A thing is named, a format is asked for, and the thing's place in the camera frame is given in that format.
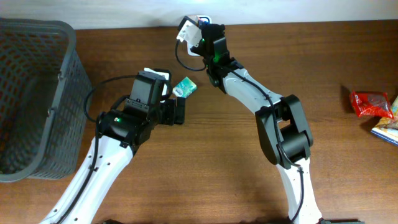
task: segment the white backdrop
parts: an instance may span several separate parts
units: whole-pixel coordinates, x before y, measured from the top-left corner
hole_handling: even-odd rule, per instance
[[[75,29],[176,26],[189,14],[224,24],[398,19],[398,0],[0,0],[1,17]]]

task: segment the plastic bin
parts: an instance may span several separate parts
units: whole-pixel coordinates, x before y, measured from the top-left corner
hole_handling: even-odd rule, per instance
[[[91,83],[60,21],[0,18],[0,182],[73,173]]]

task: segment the teal packet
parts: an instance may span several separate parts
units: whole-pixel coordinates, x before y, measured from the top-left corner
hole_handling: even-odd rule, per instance
[[[173,88],[173,93],[177,97],[184,97],[187,98],[189,95],[191,95],[195,90],[197,89],[196,84],[194,84],[191,79],[188,77],[185,77],[182,81],[180,81],[179,84],[177,84]]]

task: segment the wooden table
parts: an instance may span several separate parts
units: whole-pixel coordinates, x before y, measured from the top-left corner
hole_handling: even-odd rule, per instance
[[[177,84],[188,76],[198,90],[187,99],[183,126],[158,126],[109,190],[94,222],[254,223],[287,216],[277,169],[263,155],[254,116],[213,88],[205,72],[175,60],[176,28],[78,30],[77,51],[93,84],[144,67],[168,68]],[[270,90],[295,94],[315,143],[311,174],[327,219],[398,221],[398,148],[370,134],[377,118],[357,118],[350,90],[398,94],[398,23],[319,22],[227,26],[231,56]],[[181,59],[201,67],[200,58]],[[98,92],[92,116],[131,91],[133,80]],[[87,123],[78,166],[94,136]],[[1,223],[37,223],[72,176],[0,184]]]

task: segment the red snack bag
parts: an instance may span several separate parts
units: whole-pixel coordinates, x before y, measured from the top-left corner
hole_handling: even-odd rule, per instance
[[[355,93],[353,91],[349,99],[359,118],[364,115],[373,115],[394,119],[387,93]]]

